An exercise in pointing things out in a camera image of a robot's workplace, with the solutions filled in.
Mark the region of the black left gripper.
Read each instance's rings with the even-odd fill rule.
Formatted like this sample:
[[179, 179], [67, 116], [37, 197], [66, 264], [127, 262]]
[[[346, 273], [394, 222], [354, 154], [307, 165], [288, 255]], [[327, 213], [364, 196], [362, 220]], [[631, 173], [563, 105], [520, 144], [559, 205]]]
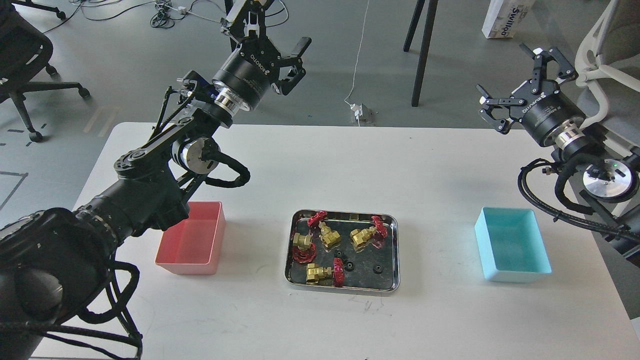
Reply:
[[[310, 37], [301, 37], [285, 57], [279, 57], [281, 53], [270, 39], [243, 41], [246, 30], [254, 31], [257, 37], [266, 32], [266, 11], [272, 4], [272, 0], [224, 1], [221, 32], [230, 39], [233, 52], [212, 81], [217, 89], [224, 87], [237, 95], [244, 103], [242, 110], [253, 111], [271, 84], [277, 94], [288, 95], [306, 75], [302, 55], [313, 41]], [[287, 68], [288, 73], [279, 79], [283, 68]]]

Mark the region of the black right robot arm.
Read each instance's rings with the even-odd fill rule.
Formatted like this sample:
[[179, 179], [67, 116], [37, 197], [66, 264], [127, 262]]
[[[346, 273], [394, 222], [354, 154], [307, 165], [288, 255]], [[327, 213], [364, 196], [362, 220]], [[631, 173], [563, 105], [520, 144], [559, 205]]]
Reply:
[[[614, 215], [605, 204], [622, 203], [638, 193], [639, 148], [614, 158], [605, 149], [602, 132], [581, 129], [586, 115], [561, 89], [578, 73], [557, 47], [530, 49], [523, 43], [519, 47], [534, 62], [530, 79], [508, 97], [494, 98], [477, 85], [478, 115], [496, 132], [508, 134], [518, 123], [538, 146], [554, 147], [553, 161], [536, 159], [521, 169], [519, 192], [554, 220], [601, 234], [624, 259], [638, 265], [639, 207]], [[542, 201], [528, 186], [528, 174], [538, 167], [544, 174], [557, 175], [554, 195], [563, 210]]]

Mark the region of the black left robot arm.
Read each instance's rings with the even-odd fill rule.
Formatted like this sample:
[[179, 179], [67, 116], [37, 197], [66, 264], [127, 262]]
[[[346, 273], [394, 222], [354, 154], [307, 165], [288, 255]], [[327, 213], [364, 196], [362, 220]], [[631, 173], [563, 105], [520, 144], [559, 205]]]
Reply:
[[[189, 217], [199, 186], [237, 188], [249, 169], [222, 153], [213, 136], [238, 111], [254, 110], [266, 91], [288, 95], [306, 75], [302, 37], [282, 55], [266, 33], [270, 0], [227, 1], [221, 32], [236, 44], [206, 80], [196, 71], [169, 88], [148, 141], [114, 162], [117, 181], [89, 203], [39, 210], [1, 230], [1, 358], [27, 360], [44, 338], [84, 347], [112, 359], [101, 347], [64, 338], [98, 338], [135, 348], [143, 336], [127, 308], [140, 271], [117, 260], [129, 237], [166, 231]], [[178, 108], [166, 115], [169, 98]]]

